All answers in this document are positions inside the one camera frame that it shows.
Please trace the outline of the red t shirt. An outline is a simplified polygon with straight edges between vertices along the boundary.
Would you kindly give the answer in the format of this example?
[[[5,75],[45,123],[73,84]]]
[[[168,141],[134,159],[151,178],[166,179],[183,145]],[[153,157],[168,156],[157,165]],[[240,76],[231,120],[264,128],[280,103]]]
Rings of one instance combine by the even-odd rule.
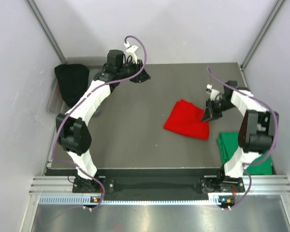
[[[201,122],[204,109],[181,99],[174,105],[163,128],[165,130],[199,140],[208,140],[210,127],[208,122]]]

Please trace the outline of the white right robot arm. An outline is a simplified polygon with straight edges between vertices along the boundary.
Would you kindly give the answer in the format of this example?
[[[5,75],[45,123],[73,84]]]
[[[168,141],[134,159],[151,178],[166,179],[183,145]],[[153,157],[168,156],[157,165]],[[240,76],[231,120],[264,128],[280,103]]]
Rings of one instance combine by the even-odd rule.
[[[232,186],[239,185],[249,164],[270,150],[275,135],[274,120],[278,120],[278,113],[271,113],[254,98],[249,88],[239,87],[236,81],[226,82],[223,93],[208,84],[206,92],[210,97],[206,101],[201,122],[219,119],[224,111],[232,108],[237,108],[243,116],[238,148],[218,172],[216,179],[217,188],[228,191]]]

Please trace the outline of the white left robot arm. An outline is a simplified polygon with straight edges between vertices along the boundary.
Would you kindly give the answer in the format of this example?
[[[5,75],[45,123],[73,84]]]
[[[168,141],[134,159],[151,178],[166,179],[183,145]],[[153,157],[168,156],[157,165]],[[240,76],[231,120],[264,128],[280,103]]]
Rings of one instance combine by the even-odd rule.
[[[88,191],[96,191],[100,186],[100,180],[95,177],[98,169],[89,151],[92,138],[88,123],[120,82],[127,79],[142,83],[150,79],[143,61],[136,55],[138,48],[132,45],[126,51],[110,50],[102,70],[89,71],[89,87],[77,104],[56,118],[57,142],[72,158],[78,179]]]

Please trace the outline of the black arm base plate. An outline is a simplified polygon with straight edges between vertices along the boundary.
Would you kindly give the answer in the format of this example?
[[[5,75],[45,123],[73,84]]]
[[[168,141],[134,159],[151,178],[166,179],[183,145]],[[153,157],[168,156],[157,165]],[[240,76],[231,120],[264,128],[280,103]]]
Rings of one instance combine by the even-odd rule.
[[[136,169],[99,169],[95,180],[75,177],[77,188],[84,192],[99,190],[100,181],[106,193],[123,190],[180,189],[196,193],[243,193],[245,191],[241,177],[228,177],[222,168],[136,168]]]

